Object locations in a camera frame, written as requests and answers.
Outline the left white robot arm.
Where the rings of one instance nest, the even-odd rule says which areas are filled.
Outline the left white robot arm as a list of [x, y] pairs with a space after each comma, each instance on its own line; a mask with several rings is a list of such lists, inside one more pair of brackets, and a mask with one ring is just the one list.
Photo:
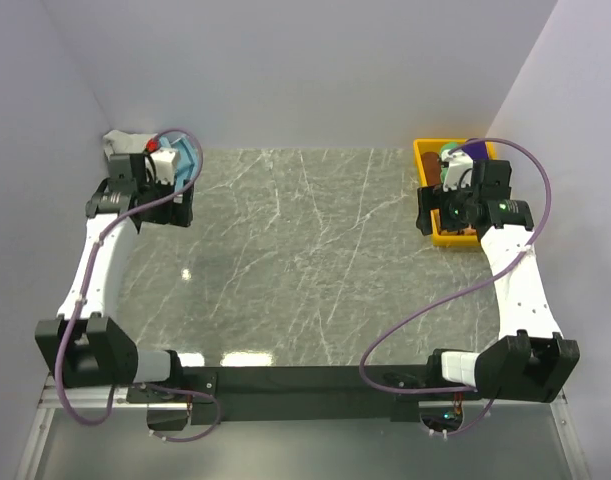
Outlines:
[[186, 377], [170, 351], [146, 351], [116, 322], [128, 258], [145, 223], [190, 226], [191, 178], [201, 166], [191, 146], [119, 153], [85, 207], [86, 237], [66, 299], [35, 330], [37, 346], [65, 388], [150, 382], [161, 400], [179, 399]]

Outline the white towel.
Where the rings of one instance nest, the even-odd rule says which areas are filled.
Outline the white towel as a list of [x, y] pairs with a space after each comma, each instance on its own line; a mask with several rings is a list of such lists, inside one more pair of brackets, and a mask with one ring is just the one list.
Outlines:
[[155, 133], [127, 133], [114, 129], [103, 136], [103, 151], [107, 158], [113, 154], [140, 153], [155, 136]]

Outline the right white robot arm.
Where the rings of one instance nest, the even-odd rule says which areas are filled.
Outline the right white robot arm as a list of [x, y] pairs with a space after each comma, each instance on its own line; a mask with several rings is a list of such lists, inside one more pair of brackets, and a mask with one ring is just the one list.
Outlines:
[[529, 205], [511, 199], [511, 165], [445, 154], [443, 181], [418, 191], [417, 228], [476, 232], [492, 274], [499, 310], [497, 341], [480, 353], [436, 350], [428, 359], [425, 387], [446, 399], [460, 384], [482, 397], [550, 403], [580, 359], [576, 341], [564, 339], [546, 299], [535, 250]]

